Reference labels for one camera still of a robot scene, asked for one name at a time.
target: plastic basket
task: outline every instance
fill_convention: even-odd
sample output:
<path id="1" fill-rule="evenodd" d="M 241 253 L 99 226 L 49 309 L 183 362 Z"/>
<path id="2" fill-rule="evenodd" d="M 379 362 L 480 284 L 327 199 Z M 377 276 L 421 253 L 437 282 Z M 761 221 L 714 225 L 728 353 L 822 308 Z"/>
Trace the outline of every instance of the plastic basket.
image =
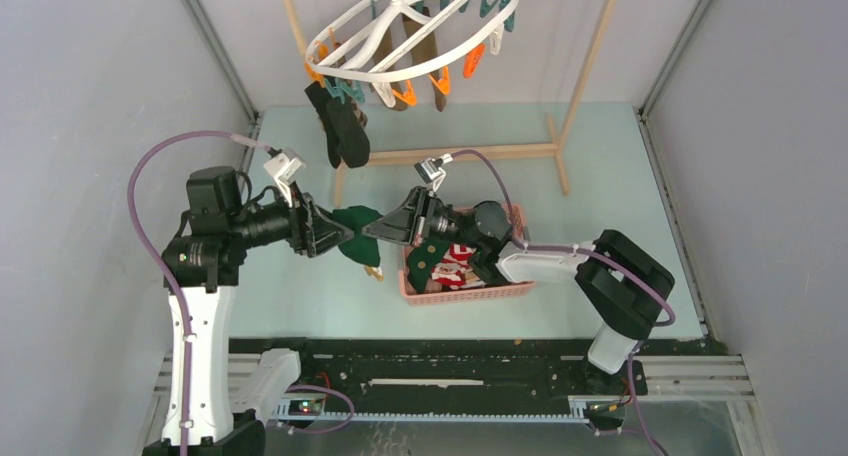
<path id="1" fill-rule="evenodd" d="M 515 214 L 515 218 L 517 219 L 516 226 L 518 227 L 518 232 L 519 234 L 523 235 L 526 228 L 524 224 L 524 211 L 521 209 L 521 205 L 519 204 L 513 204 L 512 210 Z M 530 290 L 533 289 L 534 286 L 536 286 L 536 283 L 531 281 L 527 283 L 515 283 L 506 286 L 498 286 L 494 288 L 472 288 L 458 289 L 456 291 L 442 291 L 442 285 L 431 279 L 427 281 L 427 286 L 424 288 L 424 293 L 418 294 L 415 292 L 414 289 L 412 289 L 412 286 L 406 279 L 406 273 L 409 271 L 406 268 L 406 257 L 409 256 L 409 253 L 412 252 L 412 249 L 413 248 L 409 246 L 405 246 L 400 252 L 401 270 L 398 272 L 398 282 L 400 284 L 400 294 L 403 295 L 407 303 L 413 306 L 524 296 L 525 294 L 530 292 Z"/>

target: wooden stand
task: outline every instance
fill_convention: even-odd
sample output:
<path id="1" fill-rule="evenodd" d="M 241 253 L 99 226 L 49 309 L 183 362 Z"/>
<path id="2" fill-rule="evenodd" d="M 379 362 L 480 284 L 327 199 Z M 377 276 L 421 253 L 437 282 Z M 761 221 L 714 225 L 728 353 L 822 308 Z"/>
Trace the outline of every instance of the wooden stand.
<path id="1" fill-rule="evenodd" d="M 300 21 L 297 17 L 297 11 L 292 0 L 283 0 L 286 6 L 286 14 L 289 18 L 289 25 L 292 29 L 297 49 L 301 56 L 306 54 L 306 39 L 303 37 L 303 30 L 300 27 Z M 568 179 L 568 173 L 565 169 L 565 162 L 562 159 L 562 152 L 565 148 L 565 143 L 568 141 L 568 135 L 571 132 L 571 127 L 574 124 L 574 118 L 577 115 L 577 107 L 583 97 L 583 90 L 586 89 L 586 83 L 589 81 L 589 74 L 592 72 L 592 66 L 595 64 L 598 52 L 601 48 L 601 41 L 604 38 L 609 21 L 612 16 L 613 8 L 616 0 L 604 0 L 601 14 L 595 24 L 595 31 L 592 35 L 592 41 L 586 50 L 586 56 L 583 58 L 583 65 L 580 68 L 580 75 L 577 78 L 577 83 L 574 85 L 574 91 L 571 95 L 571 100 L 568 105 L 568 113 L 562 123 L 562 131 L 558 132 L 556 122 L 552 114 L 548 113 L 547 126 L 548 133 L 551 138 L 550 143 L 534 143 L 534 144 L 507 144 L 500 146 L 473 146 L 473 149 L 480 151 L 489 159 L 537 159 L 537 158 L 553 158 L 556 165 L 559 183 L 562 187 L 562 194 L 568 196 L 571 193 L 571 182 Z M 462 148 L 432 148 L 432 149 L 409 149 L 402 151 L 376 151 L 372 152 L 368 161 L 368 166 L 388 166 L 388 165 L 412 165 L 428 156 L 440 156 L 445 153 L 453 153 Z M 458 161 L 473 160 L 472 156 L 461 156 Z M 333 203 L 335 206 L 341 207 L 342 192 L 344 190 L 344 177 L 348 168 L 342 163 L 336 171 L 336 181 L 333 190 Z"/>

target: black sock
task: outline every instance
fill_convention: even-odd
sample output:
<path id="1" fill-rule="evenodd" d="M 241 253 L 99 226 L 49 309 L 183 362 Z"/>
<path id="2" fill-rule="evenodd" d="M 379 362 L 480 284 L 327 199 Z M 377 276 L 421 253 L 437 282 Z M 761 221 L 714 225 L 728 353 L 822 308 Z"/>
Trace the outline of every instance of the black sock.
<path id="1" fill-rule="evenodd" d="M 368 135 L 359 124 L 359 118 L 353 112 L 353 104 L 350 98 L 345 97 L 341 102 L 338 98 L 332 98 L 327 103 L 327 113 L 330 124 L 339 139 L 339 154 L 349 168 L 358 168 L 368 164 L 371 154 L 371 143 Z"/>
<path id="2" fill-rule="evenodd" d="M 341 156 L 339 156 L 339 136 L 330 122 L 330 115 L 327 112 L 327 104 L 330 100 L 336 98 L 330 96 L 330 93 L 322 88 L 318 82 L 307 86 L 304 92 L 306 92 L 309 102 L 315 107 L 315 111 L 318 112 L 318 118 L 321 119 L 321 124 L 324 126 L 324 133 L 327 135 L 327 156 L 330 158 L 330 164 L 334 168 L 338 168 L 342 162 Z"/>

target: gray wall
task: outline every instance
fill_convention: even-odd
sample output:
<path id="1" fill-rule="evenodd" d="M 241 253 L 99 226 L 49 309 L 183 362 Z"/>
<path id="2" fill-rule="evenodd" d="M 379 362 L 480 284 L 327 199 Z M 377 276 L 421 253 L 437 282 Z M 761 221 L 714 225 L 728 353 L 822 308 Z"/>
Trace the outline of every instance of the gray wall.
<path id="1" fill-rule="evenodd" d="M 778 452 L 845 454 L 848 6 L 718 0 L 651 118 Z"/>
<path id="2" fill-rule="evenodd" d="M 180 0 L 0 0 L 0 441 L 4 454 L 131 454 L 170 343 L 127 178 L 167 136 L 247 125 Z M 185 143 L 140 184 L 164 247 L 203 164 Z"/>

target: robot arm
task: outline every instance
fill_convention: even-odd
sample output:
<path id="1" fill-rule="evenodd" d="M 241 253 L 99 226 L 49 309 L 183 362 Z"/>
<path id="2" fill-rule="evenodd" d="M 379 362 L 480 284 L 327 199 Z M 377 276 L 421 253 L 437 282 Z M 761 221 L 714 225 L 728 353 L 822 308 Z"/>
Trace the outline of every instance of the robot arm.
<path id="1" fill-rule="evenodd" d="M 259 198 L 242 203 L 239 173 L 231 167 L 196 171 L 186 182 L 189 210 L 184 222 L 190 225 L 191 235 L 183 236 L 181 228 L 162 258 L 183 290 L 192 320 L 192 367 L 186 371 L 183 366 L 185 322 L 180 301 L 170 294 L 174 322 L 172 391 L 163 443 L 146 448 L 146 456 L 172 454 L 184 429 L 189 446 L 211 454 L 262 454 L 261 447 L 252 445 L 259 435 L 264 437 L 264 425 L 273 408 L 286 388 L 300 377 L 300 359 L 294 351 L 266 352 L 231 404 L 227 348 L 239 268 L 247 250 L 257 246 L 285 240 L 294 252 L 312 258 L 353 237 L 353 231 L 332 221 L 308 193 L 299 191 L 293 182 L 294 172 L 302 165 L 290 150 L 279 152 L 265 164 L 275 182 L 276 197 L 264 205 Z M 186 392 L 190 394 L 190 420 L 182 422 Z M 237 426 L 233 414 L 247 412 L 253 419 Z M 259 424 L 259 429 L 251 423 Z"/>
<path id="2" fill-rule="evenodd" d="M 429 187 L 413 188 L 400 207 L 363 228 L 363 234 L 402 245 L 438 238 L 475 248 L 471 267 L 490 285 L 575 280 L 604 321 L 587 359 L 607 374 L 617 373 L 657 324 L 657 298 L 662 303 L 668 299 L 674 286 L 671 273 L 618 231 L 606 230 L 579 245 L 536 245 L 517 237 L 497 202 L 484 201 L 468 212 L 454 210 L 435 192 L 446 176 L 443 166 L 452 159 L 444 155 L 417 164 Z"/>

